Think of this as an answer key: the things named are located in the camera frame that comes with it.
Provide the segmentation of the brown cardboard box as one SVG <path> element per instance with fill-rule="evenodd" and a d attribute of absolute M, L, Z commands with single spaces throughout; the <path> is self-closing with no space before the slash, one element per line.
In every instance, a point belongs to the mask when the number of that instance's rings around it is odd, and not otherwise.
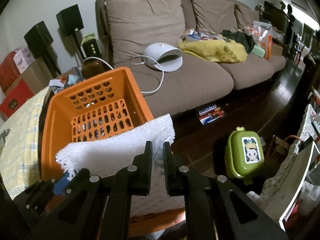
<path fill-rule="evenodd" d="M 35 95 L 39 91 L 46 88 L 49 85 L 49 81 L 52 80 L 53 78 L 54 77 L 52 76 L 51 72 L 49 71 L 44 61 L 41 58 L 36 59 L 13 82 L 13 84 L 7 89 L 4 95 L 7 96 L 21 80 L 23 80 L 26 83 L 26 85 L 29 87 L 31 92 Z"/>

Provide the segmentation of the green lunch box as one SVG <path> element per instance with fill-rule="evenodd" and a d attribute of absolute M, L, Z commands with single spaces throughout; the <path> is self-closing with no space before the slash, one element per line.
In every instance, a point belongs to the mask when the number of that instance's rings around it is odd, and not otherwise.
<path fill-rule="evenodd" d="M 253 131 L 237 127 L 227 140 L 225 165 L 229 178 L 245 179 L 252 176 L 264 164 L 260 138 Z"/>

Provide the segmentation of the red gift box top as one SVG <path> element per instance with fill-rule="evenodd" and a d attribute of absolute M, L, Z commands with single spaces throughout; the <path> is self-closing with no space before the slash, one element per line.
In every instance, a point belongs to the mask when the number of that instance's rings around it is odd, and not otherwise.
<path fill-rule="evenodd" d="M 20 76 L 20 72 L 18 71 L 14 61 L 15 54 L 16 53 L 14 51 L 10 52 L 0 66 L 0 84 L 3 93 L 5 93 Z"/>

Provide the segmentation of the left black speaker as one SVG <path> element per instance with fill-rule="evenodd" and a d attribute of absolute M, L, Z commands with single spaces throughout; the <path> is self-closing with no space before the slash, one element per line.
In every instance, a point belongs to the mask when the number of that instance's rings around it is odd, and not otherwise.
<path fill-rule="evenodd" d="M 44 21 L 35 24 L 24 35 L 24 39 L 34 58 L 42 58 L 53 77 L 61 75 L 61 70 L 50 53 L 54 40 Z"/>

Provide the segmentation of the snickers candy box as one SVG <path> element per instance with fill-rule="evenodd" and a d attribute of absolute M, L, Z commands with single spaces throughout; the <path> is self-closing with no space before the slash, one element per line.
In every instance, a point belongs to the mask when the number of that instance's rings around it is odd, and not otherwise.
<path fill-rule="evenodd" d="M 206 125 L 208 123 L 214 122 L 216 119 L 224 116 L 224 111 L 221 107 L 217 105 L 210 105 L 204 107 L 198 111 L 199 114 L 199 121 L 201 124 Z"/>

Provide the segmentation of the yellow cloth bag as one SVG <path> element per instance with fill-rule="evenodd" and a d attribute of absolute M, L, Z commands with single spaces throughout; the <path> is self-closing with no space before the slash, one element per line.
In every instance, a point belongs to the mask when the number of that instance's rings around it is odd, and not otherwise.
<path fill-rule="evenodd" d="M 181 41 L 179 49 L 209 62 L 240 63 L 247 59 L 244 46 L 231 40 Z"/>

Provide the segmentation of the brown cushion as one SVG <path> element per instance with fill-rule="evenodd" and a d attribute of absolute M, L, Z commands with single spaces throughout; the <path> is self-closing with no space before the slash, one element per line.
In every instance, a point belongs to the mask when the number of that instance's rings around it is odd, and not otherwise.
<path fill-rule="evenodd" d="M 115 64 L 153 43 L 178 45 L 185 30 L 181 0 L 105 0 Z"/>
<path fill-rule="evenodd" d="M 244 7 L 237 3 L 234 6 L 234 14 L 238 29 L 241 31 L 243 31 L 245 27 L 253 24 L 253 21 L 259 21 L 258 11 L 251 10 L 250 8 Z"/>
<path fill-rule="evenodd" d="M 191 0 L 198 28 L 216 33 L 237 28 L 234 2 L 226 0 Z"/>

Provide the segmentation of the orange plastic basket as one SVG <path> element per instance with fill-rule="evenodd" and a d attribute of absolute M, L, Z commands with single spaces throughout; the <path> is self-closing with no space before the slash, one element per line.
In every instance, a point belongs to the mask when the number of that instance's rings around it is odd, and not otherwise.
<path fill-rule="evenodd" d="M 66 172 L 56 154 L 73 142 L 107 139 L 155 119 L 131 70 L 120 67 L 57 93 L 49 102 L 41 148 L 41 176 Z M 172 227 L 185 218 L 184 207 L 132 217 L 132 234 Z"/>

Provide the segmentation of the white dome device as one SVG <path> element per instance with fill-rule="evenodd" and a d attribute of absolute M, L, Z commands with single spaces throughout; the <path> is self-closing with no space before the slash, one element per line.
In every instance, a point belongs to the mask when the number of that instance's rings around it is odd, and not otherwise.
<path fill-rule="evenodd" d="M 151 68 L 164 72 L 177 71 L 183 64 L 182 52 L 166 43 L 153 43 L 146 47 L 143 62 Z"/>

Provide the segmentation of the white foam net sheet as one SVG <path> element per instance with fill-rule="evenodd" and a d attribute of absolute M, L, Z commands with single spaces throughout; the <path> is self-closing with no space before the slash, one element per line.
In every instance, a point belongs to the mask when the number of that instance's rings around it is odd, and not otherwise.
<path fill-rule="evenodd" d="M 169 114 L 160 116 L 130 131 L 107 139 L 69 143 L 56 154 L 56 162 L 72 180 L 86 168 L 102 178 L 116 174 L 132 164 L 135 156 L 144 152 L 147 141 L 152 142 L 152 177 L 150 194 L 132 197 L 131 216 L 143 216 L 184 207 L 183 197 L 169 197 L 165 188 L 163 143 L 172 144 L 175 131 Z"/>

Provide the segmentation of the red gift box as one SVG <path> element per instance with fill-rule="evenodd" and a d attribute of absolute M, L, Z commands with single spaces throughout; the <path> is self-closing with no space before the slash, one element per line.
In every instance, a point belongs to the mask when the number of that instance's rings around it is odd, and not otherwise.
<path fill-rule="evenodd" d="M 15 54 L 16 53 L 14 51 L 10 52 L 0 66 L 0 84 L 3 93 L 5 93 L 20 76 L 20 72 L 18 71 L 14 61 Z"/>
<path fill-rule="evenodd" d="M 12 116 L 24 103 L 34 96 L 29 86 L 23 79 L 18 80 L 17 83 L 13 84 L 4 100 L 1 103 L 1 113 L 9 118 Z"/>

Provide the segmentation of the pink white small box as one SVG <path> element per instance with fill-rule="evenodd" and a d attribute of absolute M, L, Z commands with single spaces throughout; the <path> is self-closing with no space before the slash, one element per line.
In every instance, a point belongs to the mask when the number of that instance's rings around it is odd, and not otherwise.
<path fill-rule="evenodd" d="M 14 63 L 16 64 L 19 73 L 22 74 L 35 61 L 35 59 L 27 46 L 18 47 L 14 52 Z"/>

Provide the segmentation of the green black power station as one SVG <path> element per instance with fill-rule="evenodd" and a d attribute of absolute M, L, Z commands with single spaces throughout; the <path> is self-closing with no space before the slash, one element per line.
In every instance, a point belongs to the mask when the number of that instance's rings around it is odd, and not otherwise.
<path fill-rule="evenodd" d="M 102 53 L 97 42 L 95 33 L 90 33 L 83 37 L 81 42 L 86 57 L 102 57 Z"/>

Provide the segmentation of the black speaker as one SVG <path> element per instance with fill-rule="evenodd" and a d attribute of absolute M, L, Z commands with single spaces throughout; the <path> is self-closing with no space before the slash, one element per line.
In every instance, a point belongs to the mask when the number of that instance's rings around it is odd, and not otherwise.
<path fill-rule="evenodd" d="M 73 38 L 80 56 L 84 60 L 85 56 L 76 35 L 78 31 L 84 28 L 79 6 L 75 4 L 71 7 L 61 10 L 58 14 L 56 14 L 56 19 L 62 35 L 65 37 L 71 36 Z"/>
<path fill-rule="evenodd" d="M 34 58 L 42 58 L 53 77 L 61 75 L 61 70 L 50 53 L 54 40 L 44 21 L 35 24 L 24 35 L 24 39 Z"/>

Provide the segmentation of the right black speaker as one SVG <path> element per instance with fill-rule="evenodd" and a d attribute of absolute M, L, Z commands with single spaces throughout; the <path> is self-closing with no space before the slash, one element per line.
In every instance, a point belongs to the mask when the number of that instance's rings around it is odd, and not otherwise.
<path fill-rule="evenodd" d="M 71 7 L 61 10 L 58 14 L 56 14 L 56 19 L 62 35 L 65 37 L 71 36 L 73 38 L 80 56 L 84 60 L 85 56 L 76 35 L 78 31 L 84 28 L 79 6 L 75 4 Z"/>

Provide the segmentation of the brown sofa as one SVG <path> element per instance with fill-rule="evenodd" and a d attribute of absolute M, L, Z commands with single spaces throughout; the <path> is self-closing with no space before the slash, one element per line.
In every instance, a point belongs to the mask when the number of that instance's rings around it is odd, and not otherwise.
<path fill-rule="evenodd" d="M 181 0 L 185 24 L 195 22 L 191 0 Z M 96 0 L 95 16 L 98 36 L 103 44 L 104 60 L 116 67 L 130 67 L 154 117 L 178 115 L 203 106 L 233 90 L 248 88 L 270 79 L 285 67 L 283 56 L 262 59 L 249 54 L 243 63 L 216 63 L 183 53 L 183 64 L 174 72 L 162 74 L 146 65 L 133 66 L 131 59 L 119 64 L 113 61 L 113 49 L 105 0 Z"/>

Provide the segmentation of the red gift box front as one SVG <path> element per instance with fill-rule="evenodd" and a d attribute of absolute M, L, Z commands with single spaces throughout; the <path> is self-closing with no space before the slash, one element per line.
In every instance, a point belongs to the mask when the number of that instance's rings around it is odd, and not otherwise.
<path fill-rule="evenodd" d="M 1 103 L 1 113 L 9 118 L 12 116 L 24 103 L 34 96 L 29 86 L 23 79 L 18 80 L 17 83 L 13 84 L 4 100 Z"/>

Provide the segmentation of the yellow plaid tablecloth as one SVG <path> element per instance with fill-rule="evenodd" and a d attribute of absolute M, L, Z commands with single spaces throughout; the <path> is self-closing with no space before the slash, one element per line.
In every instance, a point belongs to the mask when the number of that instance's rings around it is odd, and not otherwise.
<path fill-rule="evenodd" d="M 1 126 L 2 132 L 10 130 L 1 152 L 1 176 L 12 199 L 40 180 L 39 122 L 51 91 L 46 87 L 38 92 Z"/>

